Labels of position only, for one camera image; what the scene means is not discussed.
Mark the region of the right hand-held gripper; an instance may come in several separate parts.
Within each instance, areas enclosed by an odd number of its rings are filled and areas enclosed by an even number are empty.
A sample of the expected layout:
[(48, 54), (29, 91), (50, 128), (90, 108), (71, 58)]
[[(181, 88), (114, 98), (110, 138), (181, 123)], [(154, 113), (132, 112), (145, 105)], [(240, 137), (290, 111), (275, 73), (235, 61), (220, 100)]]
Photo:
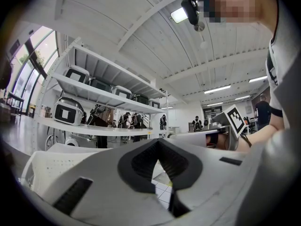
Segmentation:
[(245, 127), (246, 124), (237, 107), (232, 105), (210, 120), (209, 130), (200, 132), (174, 133), (169, 134), (169, 138), (192, 145), (206, 147), (206, 137), (211, 134), (220, 133), (227, 136), (225, 145), (226, 149), (236, 150), (238, 139)]

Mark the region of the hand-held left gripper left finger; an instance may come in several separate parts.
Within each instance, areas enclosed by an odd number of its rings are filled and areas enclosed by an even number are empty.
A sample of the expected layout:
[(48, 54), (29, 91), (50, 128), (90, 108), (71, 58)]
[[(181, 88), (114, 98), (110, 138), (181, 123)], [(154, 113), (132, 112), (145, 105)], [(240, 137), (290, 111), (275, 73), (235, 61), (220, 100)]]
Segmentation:
[(156, 140), (95, 153), (60, 175), (43, 199), (74, 222), (93, 226), (157, 226), (174, 217), (156, 196), (154, 163), (132, 159)]

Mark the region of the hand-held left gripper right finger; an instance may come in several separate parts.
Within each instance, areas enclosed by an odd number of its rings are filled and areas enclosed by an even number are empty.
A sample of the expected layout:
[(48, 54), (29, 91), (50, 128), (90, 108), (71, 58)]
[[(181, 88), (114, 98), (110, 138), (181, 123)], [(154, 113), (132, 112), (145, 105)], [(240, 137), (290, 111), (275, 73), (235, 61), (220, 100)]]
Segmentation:
[(225, 211), (242, 184), (235, 184), (245, 153), (209, 149), (171, 139), (159, 141), (160, 161), (172, 181), (170, 211)]

